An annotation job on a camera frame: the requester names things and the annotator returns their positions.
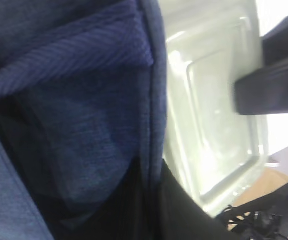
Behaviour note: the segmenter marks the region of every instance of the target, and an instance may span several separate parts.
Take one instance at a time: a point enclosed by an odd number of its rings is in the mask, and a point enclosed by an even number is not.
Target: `blue fabric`
[[[153,63],[141,16],[132,0],[56,29],[35,39],[27,49],[0,68],[0,97],[83,71]]]
[[[147,30],[156,35],[151,41]],[[31,190],[63,204],[67,214],[51,207],[49,214],[64,226],[90,217],[133,158],[142,159],[147,186],[157,185],[165,69],[155,0],[141,6],[134,0],[0,0],[0,97],[11,95],[0,100],[6,109],[0,126]],[[0,239],[51,238],[27,192],[20,199],[6,189],[0,204],[12,215],[0,222],[14,232],[0,229]],[[36,217],[24,212],[30,228],[16,221],[25,215],[12,208],[25,199],[36,211]]]
[[[0,240],[52,240],[0,144]]]

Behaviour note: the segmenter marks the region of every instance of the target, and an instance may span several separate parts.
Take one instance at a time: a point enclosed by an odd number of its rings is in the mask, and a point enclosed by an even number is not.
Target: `black fabric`
[[[164,163],[159,192],[162,240],[238,240],[187,195]]]

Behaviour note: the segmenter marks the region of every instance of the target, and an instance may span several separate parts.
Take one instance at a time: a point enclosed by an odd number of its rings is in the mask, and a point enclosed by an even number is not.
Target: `blue corduroy fabric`
[[[145,6],[146,12],[156,7]],[[149,109],[165,114],[165,90],[159,95],[152,89],[165,85],[165,73],[157,73],[165,72],[162,24],[146,28],[134,0],[0,0],[0,13],[0,97],[12,95],[25,119],[0,114],[1,128],[32,191],[62,200],[74,220],[83,219],[109,196],[130,161],[143,155],[141,146],[156,134],[163,140],[164,117],[149,126]],[[161,63],[153,68],[148,29],[161,31],[163,42],[156,51]],[[160,79],[152,82],[152,76]],[[3,175],[3,181],[11,182],[11,176]],[[5,194],[0,205],[6,202],[12,215],[3,220],[9,231],[0,230],[0,239],[49,239],[38,221],[30,223],[31,235],[17,232],[27,228],[16,222],[22,215],[12,205],[32,202],[10,189]]]

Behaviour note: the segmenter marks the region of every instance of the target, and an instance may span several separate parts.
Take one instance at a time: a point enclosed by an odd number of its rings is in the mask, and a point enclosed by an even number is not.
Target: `clear plastic container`
[[[168,50],[165,160],[211,216],[260,176],[266,116],[235,112],[233,84],[262,65],[253,0],[159,0]]]

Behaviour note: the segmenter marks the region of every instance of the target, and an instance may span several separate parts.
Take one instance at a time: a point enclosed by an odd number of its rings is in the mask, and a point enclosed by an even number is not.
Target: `white wall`
[[[256,0],[261,36],[288,16],[288,0]],[[288,114],[268,116],[269,152],[288,147]]]

